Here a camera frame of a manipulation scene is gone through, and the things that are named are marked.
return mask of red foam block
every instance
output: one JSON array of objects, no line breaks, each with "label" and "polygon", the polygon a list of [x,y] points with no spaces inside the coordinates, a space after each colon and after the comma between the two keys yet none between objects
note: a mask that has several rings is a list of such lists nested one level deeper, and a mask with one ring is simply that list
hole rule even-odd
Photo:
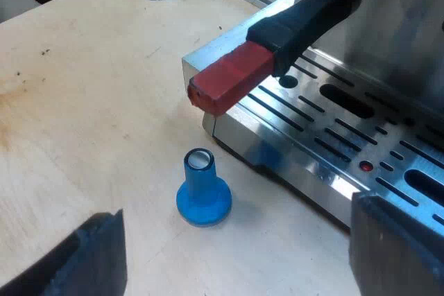
[{"label": "red foam block", "polygon": [[191,78],[188,97],[196,107],[220,116],[273,70],[273,54],[247,41]]}]

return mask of blue plastic object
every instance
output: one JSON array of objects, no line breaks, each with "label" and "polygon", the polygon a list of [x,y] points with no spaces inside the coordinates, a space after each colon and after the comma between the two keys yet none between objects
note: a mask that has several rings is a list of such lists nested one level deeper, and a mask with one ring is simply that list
hole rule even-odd
[{"label": "blue plastic object", "polygon": [[191,150],[184,160],[185,181],[179,188],[176,203],[189,223],[207,227],[221,222],[231,209],[231,192],[216,176],[213,154],[206,149]]}]

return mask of metal base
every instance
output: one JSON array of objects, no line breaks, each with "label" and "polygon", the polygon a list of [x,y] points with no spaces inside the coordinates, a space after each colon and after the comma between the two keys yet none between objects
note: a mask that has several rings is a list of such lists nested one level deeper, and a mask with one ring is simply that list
hole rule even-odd
[{"label": "metal base", "polygon": [[[184,79],[245,41],[279,0],[183,60]],[[264,166],[350,226],[352,194],[373,190],[444,232],[444,122],[439,114],[320,51],[267,78],[203,127],[253,166]]]}]

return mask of wood grain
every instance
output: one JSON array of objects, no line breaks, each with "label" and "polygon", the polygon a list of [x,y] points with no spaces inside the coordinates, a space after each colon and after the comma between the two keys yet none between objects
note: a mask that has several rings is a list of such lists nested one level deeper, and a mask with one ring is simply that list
hole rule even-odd
[{"label": "wood grain", "polygon": [[[185,96],[181,57],[255,11],[55,0],[0,25],[0,284],[93,213],[123,208],[126,295],[358,295],[348,235],[219,148]],[[234,200],[207,229],[175,202],[200,146]]]}]

